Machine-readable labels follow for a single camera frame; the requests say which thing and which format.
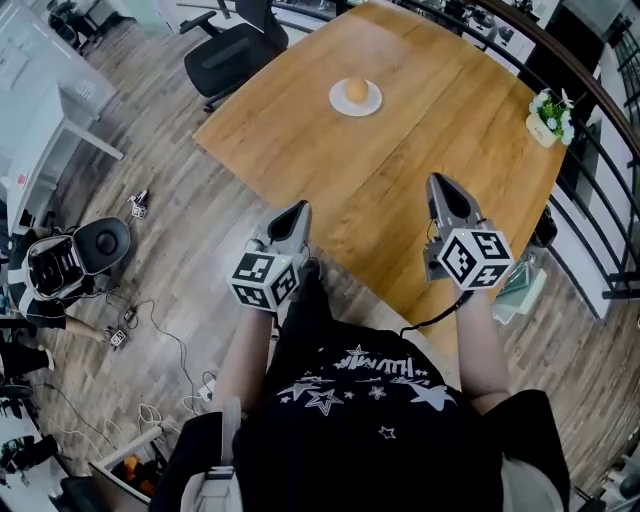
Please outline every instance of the railing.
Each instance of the railing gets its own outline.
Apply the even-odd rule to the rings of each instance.
[[[526,63],[520,62],[516,57],[506,51],[504,47],[496,44],[494,41],[488,39],[483,34],[471,28],[464,19],[456,17],[451,14],[442,12],[440,9],[434,7],[432,4],[417,2],[415,0],[399,0],[399,5],[406,7],[418,14],[432,19],[433,21],[449,28],[453,32],[467,33],[473,36],[474,39],[479,40],[487,48],[490,48],[503,59],[507,60],[510,64],[515,66],[520,71],[520,76],[528,77],[527,83],[535,84],[534,89],[537,91],[542,89],[550,89],[551,94],[556,98],[560,98],[560,91],[553,90],[549,87],[545,81],[538,76],[532,69],[530,69]],[[568,69],[573,76],[575,76],[579,82],[583,85],[582,95],[579,96],[580,101],[590,99],[592,103],[598,105],[603,114],[611,122],[612,126],[620,135],[620,138],[629,148],[629,151],[633,155],[630,166],[634,167],[636,164],[640,166],[640,140],[638,139],[637,132],[633,129],[632,125],[627,121],[624,113],[618,108],[613,99],[603,89],[603,87],[594,79],[592,74],[560,43],[553,39],[548,33],[540,28],[532,20],[524,16],[522,13],[504,3],[502,0],[475,0],[474,2],[478,6],[486,9],[492,14],[498,16],[503,21],[509,23],[514,29],[520,31],[522,34],[531,39],[536,45],[553,52],[554,56]],[[621,60],[621,68],[633,69],[635,75],[634,78],[627,81],[629,89],[627,90],[627,97],[629,98],[628,106],[633,110],[635,119],[638,119],[640,111],[638,110],[638,101],[640,101],[640,47],[638,47],[635,40],[631,41],[628,36],[624,39],[625,44],[632,47],[628,51],[627,58]],[[568,198],[573,202],[576,208],[582,213],[585,219],[591,224],[593,230],[597,234],[606,255],[610,261],[605,261],[602,256],[598,256],[597,251],[594,250],[593,244],[589,242],[585,237],[582,230],[576,225],[571,216],[565,211],[562,205],[556,198],[551,197],[551,204],[564,218],[569,227],[574,231],[576,237],[585,249],[585,252],[593,260],[595,267],[601,273],[607,289],[603,291],[603,298],[607,299],[629,299],[640,298],[640,288],[634,288],[632,284],[634,282],[640,282],[640,273],[636,269],[640,270],[640,254],[638,248],[634,247],[631,240],[632,227],[636,219],[640,220],[640,207],[635,199],[635,179],[634,183],[630,187],[625,181],[623,173],[616,166],[614,159],[607,153],[605,148],[602,147],[600,141],[596,135],[592,133],[590,127],[585,124],[586,119],[574,119],[574,125],[576,128],[576,137],[574,142],[567,148],[566,159],[564,166],[570,166],[582,176],[586,182],[590,185],[593,191],[597,194],[598,198],[602,202],[607,214],[611,217],[615,229],[619,232],[620,237],[624,241],[624,250],[622,255],[619,255],[614,250],[610,237],[605,233],[601,223],[594,217],[590,211],[589,206],[585,203],[584,199],[575,190],[575,188],[567,181],[567,178],[563,175],[563,172],[558,176],[558,186],[564,191]],[[587,168],[585,163],[580,157],[579,148],[589,145],[593,148],[600,158],[606,163],[613,178],[621,187],[626,201],[628,201],[630,209],[630,220],[625,225],[620,219],[620,216],[616,212],[614,205],[611,203],[609,197],[594,177],[590,169]],[[571,275],[570,269],[565,265],[565,270],[568,271],[569,276],[577,285],[578,289],[582,290],[578,280],[575,276]],[[590,301],[587,300],[588,305],[594,310]]]

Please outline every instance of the white pot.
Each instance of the white pot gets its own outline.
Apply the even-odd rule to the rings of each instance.
[[[558,136],[549,130],[549,127],[542,122],[542,119],[540,119],[537,113],[529,115],[526,124],[533,138],[536,139],[541,146],[550,148],[553,146],[553,143],[558,140]]]

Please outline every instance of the office chair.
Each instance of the office chair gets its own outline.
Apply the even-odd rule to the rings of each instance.
[[[213,112],[215,102],[239,89],[286,50],[289,37],[271,12],[271,3],[236,0],[236,12],[251,25],[241,23],[222,32],[209,23],[216,11],[180,24],[181,34],[199,26],[211,36],[184,58],[191,82],[208,99],[205,112]]]

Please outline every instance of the white plate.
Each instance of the white plate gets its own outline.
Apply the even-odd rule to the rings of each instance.
[[[362,117],[373,114],[382,105],[382,93],[378,86],[367,80],[369,95],[364,103],[356,104],[347,99],[344,93],[344,84],[347,80],[340,80],[329,91],[329,102],[338,112],[352,117]]]

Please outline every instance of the black metal railing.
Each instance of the black metal railing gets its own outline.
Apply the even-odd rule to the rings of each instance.
[[[551,94],[559,99],[560,91],[555,91],[545,81],[538,76],[533,70],[529,69],[526,63],[520,62],[516,57],[511,55],[502,45],[496,44],[490,38],[487,38],[480,32],[471,28],[465,21],[464,18],[460,18],[454,16],[452,14],[448,14],[446,12],[441,11],[437,7],[434,7],[432,4],[422,3],[415,0],[399,0],[399,5],[410,9],[423,17],[431,19],[436,23],[448,28],[452,32],[460,35],[462,33],[469,34],[473,36],[473,38],[480,41],[481,44],[485,45],[487,48],[490,48],[498,55],[500,55],[503,59],[508,61],[510,64],[515,66],[520,71],[520,77],[528,77],[529,80],[526,80],[528,84],[535,84],[534,90],[535,92],[539,92],[542,89],[550,89]],[[483,7],[491,10],[492,2],[491,1],[482,1],[477,2],[483,4]],[[555,48],[556,45],[560,45],[560,43],[550,41],[550,36],[546,34],[544,36],[544,41],[542,40],[542,36],[539,35],[539,27],[537,29],[531,28],[531,21],[526,19],[524,15],[517,12],[513,8],[509,8],[509,6],[504,6],[504,4],[500,7],[499,13],[504,15],[505,9],[511,9],[511,13],[509,18],[505,21],[512,25],[516,30],[519,28],[523,28],[526,25],[528,29],[526,34],[532,41],[536,44],[544,43],[547,48]],[[638,47],[635,40],[631,40],[629,37],[631,34],[625,37],[624,43],[627,48],[627,55],[625,58],[621,59],[620,53],[618,53],[618,59],[621,62],[621,67],[623,69],[630,69],[634,72],[633,79],[627,79],[625,82],[625,86],[627,89],[627,105],[630,109],[633,109],[633,114],[635,119],[638,119],[640,115],[640,110],[638,109],[638,101],[640,101],[640,47]],[[562,59],[566,60],[566,48],[563,48],[563,51],[558,51],[559,54],[562,55]],[[597,89],[595,89],[594,82],[592,80],[584,79],[585,76],[591,74],[584,68],[580,69],[582,65],[579,62],[571,62],[567,67],[569,69],[579,69],[579,72],[576,72],[575,75],[584,83],[584,91],[580,96],[580,100],[584,101],[585,98],[591,97],[593,103],[600,106],[604,115],[611,121],[613,126],[618,130],[622,140],[627,143],[629,150],[633,155],[632,162],[629,163],[630,166],[634,167],[640,166],[640,152],[638,148],[640,145],[638,144],[638,140],[633,133],[633,130],[630,128],[629,123],[626,121],[624,114],[622,114],[613,100],[608,96],[606,91],[602,89],[600,84],[596,84]],[[601,142],[598,140],[590,130],[590,127],[586,125],[584,120],[582,119],[574,119],[574,126],[576,129],[576,137],[574,142],[571,144],[569,148],[567,148],[567,153],[565,157],[565,164],[570,165],[573,169],[577,170],[579,175],[583,177],[586,182],[589,184],[591,189],[598,196],[607,214],[613,220],[615,224],[616,231],[619,232],[621,239],[624,241],[624,249],[622,254],[618,254],[614,247],[612,246],[611,241],[611,233],[605,233],[602,223],[599,222],[590,211],[589,206],[586,204],[586,201],[583,197],[578,193],[574,186],[571,186],[570,183],[567,182],[567,179],[561,172],[558,176],[557,183],[560,188],[565,192],[568,198],[572,201],[572,203],[576,206],[576,208],[581,212],[584,218],[589,222],[595,235],[599,239],[602,244],[602,248],[604,249],[604,253],[606,254],[603,257],[601,251],[594,250],[593,243],[588,240],[585,234],[582,232],[582,229],[576,225],[571,216],[565,211],[560,202],[553,196],[550,198],[551,204],[554,208],[560,213],[560,215],[565,219],[569,227],[574,231],[580,243],[584,246],[586,253],[593,260],[596,268],[601,273],[604,282],[606,283],[607,289],[605,289],[602,293],[603,297],[608,299],[629,299],[629,298],[640,298],[640,288],[636,288],[633,286],[633,283],[636,282],[640,284],[639,274],[636,269],[640,270],[640,252],[638,251],[638,247],[634,246],[632,240],[632,231],[633,225],[636,219],[640,220],[640,206],[636,200],[635,194],[635,172],[634,174],[634,182],[629,185],[625,180],[624,174],[620,171],[618,166],[615,164],[614,159],[609,155],[607,150],[602,146]],[[630,220],[625,225],[620,219],[616,208],[612,204],[612,200],[607,196],[604,192],[600,184],[595,178],[594,171],[595,169],[590,169],[583,162],[583,159],[580,156],[580,151],[578,148],[584,146],[585,144],[590,145],[599,155],[600,158],[604,161],[606,166],[611,172],[613,178],[621,187],[624,197],[629,204],[630,211]],[[579,286],[578,280],[575,276],[571,275],[570,269],[564,265],[565,270],[568,271],[569,277],[573,280],[574,284],[577,285],[579,290],[582,290],[582,287]],[[591,302],[584,297],[587,301],[587,304],[590,306],[592,311],[594,310]]]

